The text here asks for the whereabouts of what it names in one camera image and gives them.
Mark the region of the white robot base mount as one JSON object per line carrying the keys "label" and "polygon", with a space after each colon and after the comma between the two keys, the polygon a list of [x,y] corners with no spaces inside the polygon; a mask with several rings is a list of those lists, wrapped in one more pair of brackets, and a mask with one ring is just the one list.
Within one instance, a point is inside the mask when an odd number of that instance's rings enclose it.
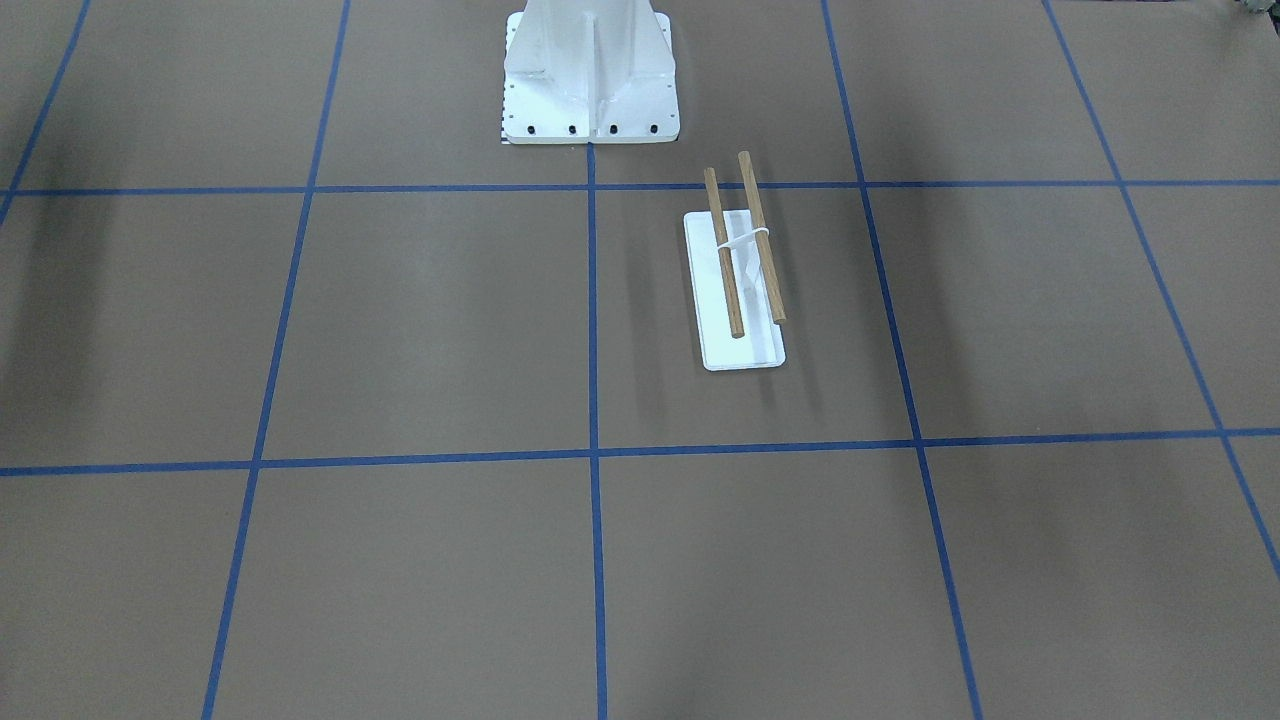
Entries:
{"label": "white robot base mount", "polygon": [[504,33],[500,138],[669,143],[681,133],[672,23],[649,1],[529,1]]}

